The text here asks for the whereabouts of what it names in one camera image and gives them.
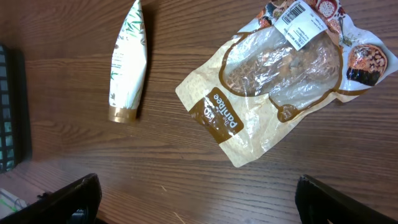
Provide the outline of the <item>brown white granola pouch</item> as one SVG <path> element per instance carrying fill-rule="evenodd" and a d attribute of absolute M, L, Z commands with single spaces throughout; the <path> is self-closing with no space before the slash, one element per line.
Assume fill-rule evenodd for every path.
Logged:
<path fill-rule="evenodd" d="M 175 91 L 241 167 L 306 115 L 351 101 L 396 70 L 397 57 L 339 1 L 271 1 Z"/>

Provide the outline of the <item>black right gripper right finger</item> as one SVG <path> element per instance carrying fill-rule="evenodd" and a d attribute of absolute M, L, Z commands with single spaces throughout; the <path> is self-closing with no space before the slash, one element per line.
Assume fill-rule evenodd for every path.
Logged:
<path fill-rule="evenodd" d="M 397 224 L 397 220 L 365 206 L 309 175 L 303 175 L 298 180 L 295 204 L 303 224 Z"/>

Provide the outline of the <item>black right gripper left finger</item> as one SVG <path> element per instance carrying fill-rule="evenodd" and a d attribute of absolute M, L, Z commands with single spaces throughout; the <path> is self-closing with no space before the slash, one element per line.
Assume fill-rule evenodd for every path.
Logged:
<path fill-rule="evenodd" d="M 88 174 L 1 219 L 2 224 L 97 223 L 102 199 L 98 175 Z"/>

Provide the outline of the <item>white tube with gold cap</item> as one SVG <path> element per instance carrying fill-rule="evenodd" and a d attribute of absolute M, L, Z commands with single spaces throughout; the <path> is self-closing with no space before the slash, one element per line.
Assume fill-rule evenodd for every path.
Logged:
<path fill-rule="evenodd" d="M 147 68 L 147 45 L 140 0 L 134 1 L 122 23 L 111 59 L 109 120 L 136 120 Z"/>

